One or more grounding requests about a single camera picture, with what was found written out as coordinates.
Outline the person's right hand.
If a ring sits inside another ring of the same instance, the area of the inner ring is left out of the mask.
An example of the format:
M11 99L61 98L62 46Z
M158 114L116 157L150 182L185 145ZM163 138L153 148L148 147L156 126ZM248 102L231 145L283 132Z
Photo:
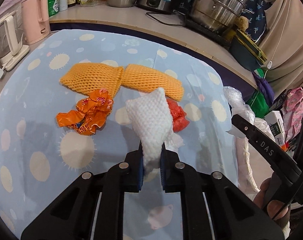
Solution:
M264 198L266 195L267 190L270 186L271 178L265 179L262 184L260 185L260 191L256 194L255 198L253 199L254 204L259 208L264 207ZM283 203L278 200L272 200L267 206L267 213L270 218L273 218L274 215L280 211L278 216L275 218L275 222L279 224L282 228L282 232L284 234L284 238L287 239L290 234L290 206L283 207Z

